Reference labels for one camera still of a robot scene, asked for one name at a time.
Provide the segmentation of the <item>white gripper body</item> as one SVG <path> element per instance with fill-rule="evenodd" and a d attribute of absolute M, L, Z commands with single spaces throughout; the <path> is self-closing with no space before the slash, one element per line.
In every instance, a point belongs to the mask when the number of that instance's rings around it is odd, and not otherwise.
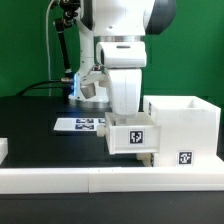
<path fill-rule="evenodd" d="M 141 69 L 147 64 L 145 43 L 98 42 L 96 59 L 108 76 L 113 113 L 120 117 L 135 116 L 140 103 Z"/>

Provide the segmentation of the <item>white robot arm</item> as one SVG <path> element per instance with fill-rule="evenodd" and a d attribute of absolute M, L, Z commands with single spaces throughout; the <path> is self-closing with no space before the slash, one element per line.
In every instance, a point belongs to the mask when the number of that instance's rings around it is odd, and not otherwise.
<path fill-rule="evenodd" d="M 63 16 L 54 21 L 70 84 L 70 103 L 107 107 L 117 117 L 138 113 L 142 69 L 147 64 L 143 37 L 159 35 L 174 20 L 176 0 L 51 0 Z M 76 26 L 80 67 L 71 70 L 64 31 Z"/>

